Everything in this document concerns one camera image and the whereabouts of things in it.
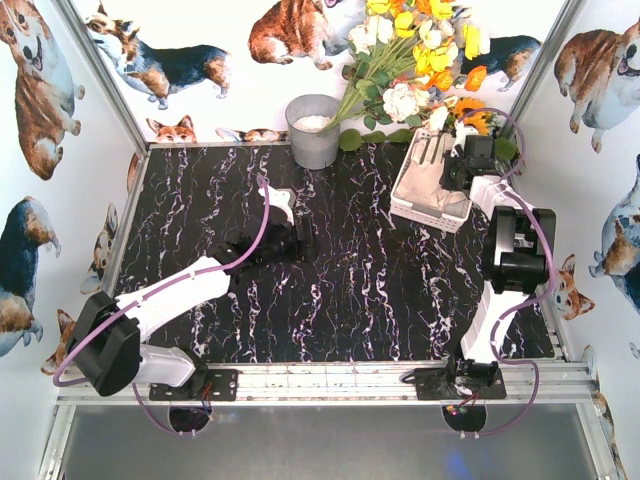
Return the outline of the grey-strap glove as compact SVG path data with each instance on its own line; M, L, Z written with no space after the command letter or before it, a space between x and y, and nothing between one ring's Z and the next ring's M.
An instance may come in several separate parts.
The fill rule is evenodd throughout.
M412 205L438 212L450 211L453 215L453 205L467 200L463 192L440 184L443 156L451 152L453 146L454 137L449 133L416 140L409 149L408 167L399 180L395 196Z

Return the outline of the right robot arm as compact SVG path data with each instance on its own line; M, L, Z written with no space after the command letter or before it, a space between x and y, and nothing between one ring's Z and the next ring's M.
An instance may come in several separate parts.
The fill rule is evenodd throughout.
M497 168L495 140L473 130L455 137L443 186L454 186L489 220L480 269L484 289L471 325L449 357L444 378L465 394L497 383L501 347L516 312L550 278L555 213L517 194Z

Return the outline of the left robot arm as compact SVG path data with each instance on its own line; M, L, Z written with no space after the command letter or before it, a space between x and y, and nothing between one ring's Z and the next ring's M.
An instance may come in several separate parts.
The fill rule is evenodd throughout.
M225 296L253 268L312 262L317 253L309 215L282 223L264 220L255 236L222 242L210 255L154 285L116 298L100 291L85 303L54 383L64 386L62 373L74 364L103 397L147 383L167 387L174 397L194 398L209 386L209 368L183 348L149 344L151 335L196 306Z

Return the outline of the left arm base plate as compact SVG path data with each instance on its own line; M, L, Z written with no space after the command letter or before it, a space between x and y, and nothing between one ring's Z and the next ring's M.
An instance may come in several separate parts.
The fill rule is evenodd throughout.
M198 368L179 387L152 384L149 399L152 401L211 401L233 402L238 389L239 371L227 368Z

